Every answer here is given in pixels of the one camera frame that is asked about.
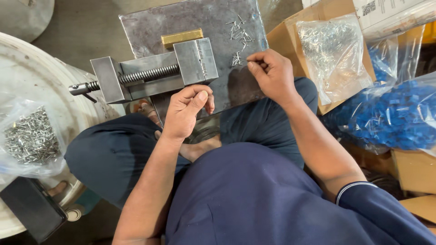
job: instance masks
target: leg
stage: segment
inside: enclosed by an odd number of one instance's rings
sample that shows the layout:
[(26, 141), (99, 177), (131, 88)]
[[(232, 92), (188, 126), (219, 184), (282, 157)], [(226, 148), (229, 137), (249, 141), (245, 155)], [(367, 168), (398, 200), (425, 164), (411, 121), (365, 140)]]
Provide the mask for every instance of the leg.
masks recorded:
[[(162, 129), (146, 116), (128, 114), (80, 133), (69, 144), (65, 159), (79, 181), (122, 208), (156, 145), (156, 130)], [(189, 164), (178, 158), (176, 179)]]
[[(318, 92), (308, 78), (295, 78), (295, 88), (309, 108), (316, 113)], [(253, 142), (277, 150), (299, 167), (304, 160), (298, 150), (285, 111), (265, 98), (221, 114), (221, 142)]]

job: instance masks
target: shirt sleeve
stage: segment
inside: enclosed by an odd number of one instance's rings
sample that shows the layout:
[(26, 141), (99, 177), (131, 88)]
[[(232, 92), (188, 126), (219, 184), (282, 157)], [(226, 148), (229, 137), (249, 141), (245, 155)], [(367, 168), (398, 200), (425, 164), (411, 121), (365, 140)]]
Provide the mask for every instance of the shirt sleeve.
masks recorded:
[(427, 227), (373, 183), (345, 185), (336, 196), (336, 205), (360, 214), (400, 244), (436, 245), (436, 236)]

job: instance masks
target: floor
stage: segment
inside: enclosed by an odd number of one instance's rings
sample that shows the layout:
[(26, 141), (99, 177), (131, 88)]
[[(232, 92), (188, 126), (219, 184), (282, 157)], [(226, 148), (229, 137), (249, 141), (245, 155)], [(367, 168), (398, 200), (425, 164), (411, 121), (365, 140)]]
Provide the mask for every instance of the floor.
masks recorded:
[[(267, 33), (303, 9), (301, 0), (258, 1)], [(69, 65), (92, 72), (90, 59), (134, 59), (119, 14), (175, 2), (178, 0), (56, 0), (49, 26), (32, 44)]]
[[(301, 0), (258, 0), (268, 33), (283, 19), (300, 11)], [(56, 0), (52, 20), (32, 44), (84, 71), (92, 72), (90, 59), (112, 56), (118, 61), (133, 59), (119, 14), (178, 2), (177, 0)], [(43, 245), (87, 245), (113, 236), (120, 210), (101, 200), (76, 222), (67, 222)], [(1, 244), (33, 244), (26, 233)], [(102, 241), (98, 244), (110, 244)]]

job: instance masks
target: brass bar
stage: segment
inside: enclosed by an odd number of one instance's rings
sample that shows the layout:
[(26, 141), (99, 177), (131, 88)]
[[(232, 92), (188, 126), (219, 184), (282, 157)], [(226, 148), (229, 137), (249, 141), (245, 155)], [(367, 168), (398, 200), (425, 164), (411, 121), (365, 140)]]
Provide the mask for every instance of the brass bar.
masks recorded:
[(198, 28), (196, 30), (163, 35), (160, 38), (162, 39), (162, 45), (164, 46), (164, 48), (172, 48), (173, 44), (176, 43), (203, 38), (203, 31), (201, 30), (201, 28)]

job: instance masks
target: nail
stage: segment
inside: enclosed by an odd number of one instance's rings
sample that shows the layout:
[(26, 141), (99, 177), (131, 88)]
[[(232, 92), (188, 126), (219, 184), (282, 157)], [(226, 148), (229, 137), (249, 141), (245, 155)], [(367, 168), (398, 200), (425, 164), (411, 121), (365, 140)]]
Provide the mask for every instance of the nail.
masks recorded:
[(205, 100), (208, 98), (208, 93), (205, 90), (203, 90), (198, 94), (198, 98), (201, 100)]

